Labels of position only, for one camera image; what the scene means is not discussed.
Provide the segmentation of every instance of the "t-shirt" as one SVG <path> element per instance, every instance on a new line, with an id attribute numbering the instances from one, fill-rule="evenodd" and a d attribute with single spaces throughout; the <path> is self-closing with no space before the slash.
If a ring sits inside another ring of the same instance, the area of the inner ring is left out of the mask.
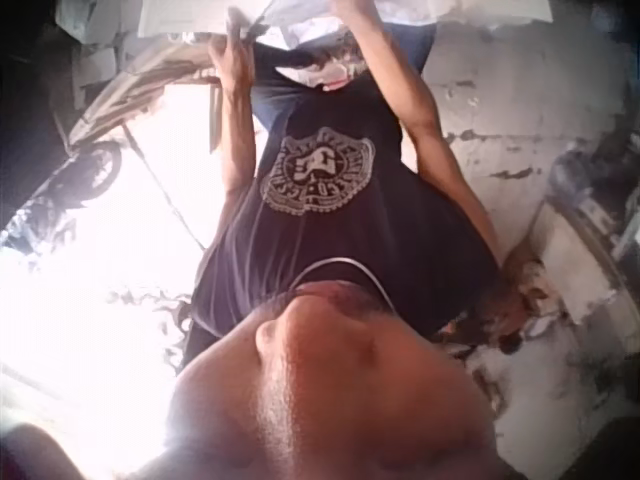
<path id="1" fill-rule="evenodd" d="M 353 260 L 428 337 L 472 306 L 498 267 L 465 213 L 401 161 L 402 131 L 379 92 L 310 96 L 283 112 L 256 179 L 215 247 L 194 318 L 229 333 L 316 262 Z M 379 289 L 349 263 L 304 281 Z"/>

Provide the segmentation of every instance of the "white sheet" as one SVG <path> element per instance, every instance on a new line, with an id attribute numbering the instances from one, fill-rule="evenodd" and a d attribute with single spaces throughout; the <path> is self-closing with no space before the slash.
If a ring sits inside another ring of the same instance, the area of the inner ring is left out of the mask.
<path id="1" fill-rule="evenodd" d="M 549 0 L 378 0 L 384 21 L 407 25 L 426 25 L 438 20 L 473 21 L 474 23 L 523 23 L 531 20 L 551 22 Z M 317 20 L 330 17 L 328 0 L 144 0 L 140 20 L 140 36 L 160 33 L 213 32 L 224 33 L 227 9 L 238 7 L 249 21 L 263 13 L 264 23 L 289 29 L 295 37 L 305 36 L 313 25 L 313 35 L 335 31 L 336 21 L 318 28 Z M 283 31 L 285 37 L 290 32 Z"/>

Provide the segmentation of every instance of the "graphic print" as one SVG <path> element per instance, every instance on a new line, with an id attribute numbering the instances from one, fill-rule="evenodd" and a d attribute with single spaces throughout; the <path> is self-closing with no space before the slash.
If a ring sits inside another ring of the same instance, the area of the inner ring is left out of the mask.
<path id="1" fill-rule="evenodd" d="M 375 147 L 324 127 L 314 136 L 286 137 L 261 186 L 262 199 L 290 215 L 342 208 L 371 180 Z"/>

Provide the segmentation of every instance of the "hand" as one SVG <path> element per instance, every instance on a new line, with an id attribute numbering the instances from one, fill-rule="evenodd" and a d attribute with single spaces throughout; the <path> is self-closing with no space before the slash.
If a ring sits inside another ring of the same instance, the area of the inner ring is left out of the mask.
<path id="1" fill-rule="evenodd" d="M 349 26 L 352 22 L 380 20 L 374 0 L 330 0 L 333 14 Z"/>
<path id="2" fill-rule="evenodd" d="M 228 92 L 248 92 L 255 80 L 253 48 L 240 39 L 243 23 L 240 11 L 230 8 L 227 35 L 213 35 L 209 42 L 209 56 L 223 90 Z"/>

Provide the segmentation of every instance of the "person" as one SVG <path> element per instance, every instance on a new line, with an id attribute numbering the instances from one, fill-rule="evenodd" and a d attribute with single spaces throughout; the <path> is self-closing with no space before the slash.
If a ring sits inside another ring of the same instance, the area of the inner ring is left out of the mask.
<path id="1" fill-rule="evenodd" d="M 179 376 L 167 450 L 134 478 L 501 475 L 486 398 L 427 340 L 499 275 L 420 76 L 434 28 L 331 4 L 369 67 L 337 91 L 280 76 L 307 54 L 250 46 L 235 20 L 211 43 L 226 203 L 192 307 L 220 340 Z M 269 130 L 257 172 L 252 113 Z"/>

